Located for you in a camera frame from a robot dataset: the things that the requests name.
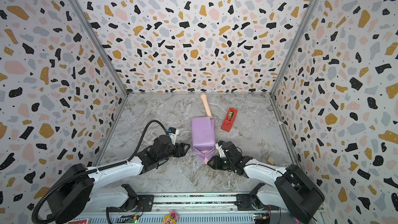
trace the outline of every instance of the marble floor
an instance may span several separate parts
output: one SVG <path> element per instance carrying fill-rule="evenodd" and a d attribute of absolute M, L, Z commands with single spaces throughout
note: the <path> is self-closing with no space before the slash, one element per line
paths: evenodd
<path fill-rule="evenodd" d="M 276 166 L 291 164 L 268 94 L 208 94 L 207 99 L 215 118 L 216 142 L 232 141 L 244 156 L 261 162 L 272 157 Z M 226 132 L 220 128 L 229 107 L 237 109 L 238 115 L 231 131 Z M 205 116 L 200 94 L 130 94 L 100 164 L 128 158 L 152 119 L 159 120 L 166 128 L 178 128 L 180 134 L 176 142 L 191 144 L 190 121 Z M 152 123 L 140 151 L 162 134 L 162 128 Z M 110 187 L 120 183 L 130 184 L 136 192 L 238 192 L 251 191 L 259 181 L 212 170 L 190 149 L 185 157 L 172 157 L 159 169 L 124 178 Z"/>

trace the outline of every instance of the purple wrapping paper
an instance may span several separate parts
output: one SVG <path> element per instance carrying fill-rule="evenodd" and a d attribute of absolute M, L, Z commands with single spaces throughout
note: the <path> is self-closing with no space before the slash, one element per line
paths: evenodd
<path fill-rule="evenodd" d="M 214 135 L 215 120 L 210 117 L 199 117 L 191 120 L 192 150 L 204 163 L 212 157 L 216 147 Z"/>

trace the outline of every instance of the terrazzo wallpaper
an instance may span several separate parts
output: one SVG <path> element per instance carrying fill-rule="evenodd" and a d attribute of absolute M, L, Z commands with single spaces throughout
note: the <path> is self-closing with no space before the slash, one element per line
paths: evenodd
<path fill-rule="evenodd" d="M 128 91 L 269 91 L 310 0 L 78 0 Z"/>
<path fill-rule="evenodd" d="M 398 223 L 397 0 L 320 0 L 275 99 L 331 223 Z"/>
<path fill-rule="evenodd" d="M 123 96 L 66 0 L 2 0 L 0 17 L 0 223 L 26 224 L 94 161 Z"/>

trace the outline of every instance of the toy figurine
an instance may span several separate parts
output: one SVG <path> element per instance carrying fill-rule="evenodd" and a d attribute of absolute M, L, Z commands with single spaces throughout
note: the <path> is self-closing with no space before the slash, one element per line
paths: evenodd
<path fill-rule="evenodd" d="M 179 216 L 172 210 L 170 210 L 169 215 L 164 217 L 164 224 L 176 224 L 176 220 L 178 220 Z"/>

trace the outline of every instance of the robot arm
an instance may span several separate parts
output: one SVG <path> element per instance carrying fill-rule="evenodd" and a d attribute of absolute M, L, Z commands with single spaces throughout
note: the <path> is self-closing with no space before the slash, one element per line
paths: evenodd
<path fill-rule="evenodd" d="M 213 169 L 232 171 L 238 175 L 263 181 L 276 190 L 260 183 L 250 192 L 250 202 L 237 202 L 239 206 L 263 209 L 265 205 L 287 208 L 294 217 L 309 223 L 325 200 L 325 196 L 308 176 L 296 165 L 275 167 L 261 163 L 249 156 L 242 156 L 232 142 L 220 141 L 216 145 L 220 155 L 208 163 Z"/>
<path fill-rule="evenodd" d="M 135 156 L 98 167 L 84 167 L 83 164 L 71 166 L 55 183 L 50 191 L 61 182 L 74 175 L 90 171 L 53 191 L 47 202 L 57 224 L 68 222 L 86 210 L 116 207 L 121 211 L 131 211 L 138 204 L 138 196 L 128 184 L 116 188 L 102 188 L 126 177 L 137 176 L 166 163 L 170 157 L 186 155 L 189 144 L 176 143 L 178 129 L 169 128 L 168 135 L 155 138 L 153 145 L 146 147 Z M 43 223 L 35 218 L 34 223 Z"/>

